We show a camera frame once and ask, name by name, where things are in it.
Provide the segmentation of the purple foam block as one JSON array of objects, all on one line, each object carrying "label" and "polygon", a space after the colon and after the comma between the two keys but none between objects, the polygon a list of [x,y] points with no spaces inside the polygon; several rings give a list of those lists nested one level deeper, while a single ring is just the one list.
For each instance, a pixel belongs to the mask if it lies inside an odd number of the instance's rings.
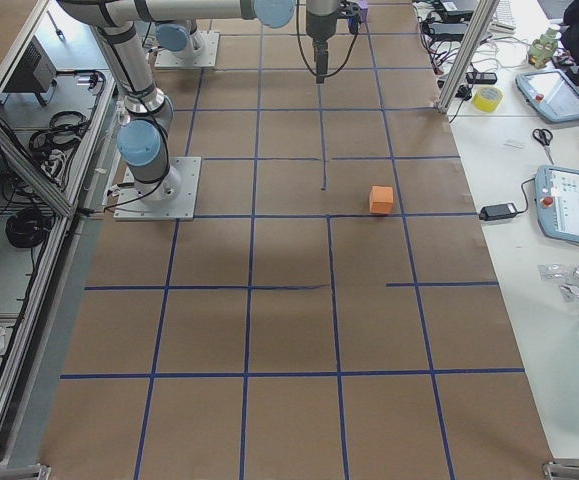
[{"label": "purple foam block", "polygon": [[353,0],[359,8],[359,17],[361,23],[367,22],[368,17],[368,2],[366,0]]}]

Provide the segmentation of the orange foam block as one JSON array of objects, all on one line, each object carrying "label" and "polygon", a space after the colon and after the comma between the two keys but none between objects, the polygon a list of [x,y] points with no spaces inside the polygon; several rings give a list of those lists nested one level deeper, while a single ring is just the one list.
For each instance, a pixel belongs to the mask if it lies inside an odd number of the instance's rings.
[{"label": "orange foam block", "polygon": [[394,207],[394,190],[391,186],[373,185],[369,194],[369,212],[388,215]]}]

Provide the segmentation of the black remote device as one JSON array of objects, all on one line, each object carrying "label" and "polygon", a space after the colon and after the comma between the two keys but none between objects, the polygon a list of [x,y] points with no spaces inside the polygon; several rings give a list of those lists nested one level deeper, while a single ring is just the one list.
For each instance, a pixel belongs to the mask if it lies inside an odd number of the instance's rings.
[{"label": "black remote device", "polygon": [[465,80],[470,85],[494,85],[498,81],[497,74],[494,72],[467,72]]}]

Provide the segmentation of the yellow tape roll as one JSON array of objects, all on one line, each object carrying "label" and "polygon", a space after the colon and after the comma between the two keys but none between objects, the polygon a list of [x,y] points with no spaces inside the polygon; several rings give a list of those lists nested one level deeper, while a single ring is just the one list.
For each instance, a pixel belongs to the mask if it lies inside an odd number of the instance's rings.
[{"label": "yellow tape roll", "polygon": [[473,96],[473,105],[476,109],[492,113],[500,105],[503,99],[503,92],[493,86],[483,86],[479,88]]}]

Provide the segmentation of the upper teach pendant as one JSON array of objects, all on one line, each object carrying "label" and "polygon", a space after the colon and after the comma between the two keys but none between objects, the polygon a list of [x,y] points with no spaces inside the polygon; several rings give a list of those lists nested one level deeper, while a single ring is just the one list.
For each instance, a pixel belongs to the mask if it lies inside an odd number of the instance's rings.
[{"label": "upper teach pendant", "polygon": [[550,123],[579,121],[579,89],[562,71],[519,74],[515,85],[544,120]]}]

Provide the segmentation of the teach pendant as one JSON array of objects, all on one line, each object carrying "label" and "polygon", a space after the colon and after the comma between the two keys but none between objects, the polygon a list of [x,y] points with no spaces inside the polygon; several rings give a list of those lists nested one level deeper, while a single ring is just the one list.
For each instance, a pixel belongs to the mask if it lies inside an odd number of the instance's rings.
[{"label": "teach pendant", "polygon": [[562,71],[519,74],[515,85],[544,120],[550,123],[579,121],[579,89]]},{"label": "teach pendant", "polygon": [[579,170],[542,165],[534,183],[537,219],[543,233],[579,243]]}]

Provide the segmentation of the black scissors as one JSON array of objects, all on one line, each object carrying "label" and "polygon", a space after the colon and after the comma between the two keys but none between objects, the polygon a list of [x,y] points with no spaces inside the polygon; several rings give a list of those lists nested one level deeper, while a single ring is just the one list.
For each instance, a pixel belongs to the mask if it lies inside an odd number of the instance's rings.
[{"label": "black scissors", "polygon": [[536,128],[532,131],[532,137],[542,146],[549,163],[553,165],[554,161],[550,148],[553,140],[553,133],[547,128]]}]

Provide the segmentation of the black power adapter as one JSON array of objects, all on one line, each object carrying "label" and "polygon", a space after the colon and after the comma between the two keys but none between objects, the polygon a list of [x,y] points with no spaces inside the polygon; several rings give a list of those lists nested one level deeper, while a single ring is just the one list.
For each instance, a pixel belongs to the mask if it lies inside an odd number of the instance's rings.
[{"label": "black power adapter", "polygon": [[483,206],[478,214],[481,221],[498,221],[514,218],[518,209],[512,202]]}]

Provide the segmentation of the grey electronics box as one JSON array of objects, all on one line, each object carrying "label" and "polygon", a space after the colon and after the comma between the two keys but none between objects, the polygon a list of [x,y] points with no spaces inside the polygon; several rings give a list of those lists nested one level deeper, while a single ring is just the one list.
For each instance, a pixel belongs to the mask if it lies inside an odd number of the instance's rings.
[{"label": "grey electronics box", "polygon": [[57,69],[36,37],[28,43],[13,74],[4,88],[6,94],[33,94],[41,106],[46,106],[48,94],[56,87]]}]

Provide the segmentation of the lower teach pendant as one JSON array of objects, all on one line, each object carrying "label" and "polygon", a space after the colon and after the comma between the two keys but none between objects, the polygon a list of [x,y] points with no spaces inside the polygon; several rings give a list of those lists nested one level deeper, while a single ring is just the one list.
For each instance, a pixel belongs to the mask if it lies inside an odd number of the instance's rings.
[{"label": "lower teach pendant", "polygon": [[579,170],[542,165],[534,183],[537,219],[543,233],[579,243]]}]

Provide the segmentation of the pile of small plastic bags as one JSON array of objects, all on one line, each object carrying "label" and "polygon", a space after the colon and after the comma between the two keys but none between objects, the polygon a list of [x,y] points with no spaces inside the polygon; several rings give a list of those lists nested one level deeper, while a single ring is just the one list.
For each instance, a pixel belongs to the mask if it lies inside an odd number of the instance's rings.
[{"label": "pile of small plastic bags", "polygon": [[537,268],[542,280],[558,285],[567,302],[579,300],[579,265],[542,264]]}]

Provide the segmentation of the aluminium frame post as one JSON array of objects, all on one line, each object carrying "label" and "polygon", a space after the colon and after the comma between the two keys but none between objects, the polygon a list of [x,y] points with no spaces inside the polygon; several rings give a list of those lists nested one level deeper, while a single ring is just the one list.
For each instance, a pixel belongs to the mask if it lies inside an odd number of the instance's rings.
[{"label": "aluminium frame post", "polygon": [[492,20],[498,3],[498,0],[483,0],[478,2],[455,61],[440,92],[438,102],[436,103],[437,110],[440,113],[446,114],[448,112],[458,87],[464,80],[467,67]]}]

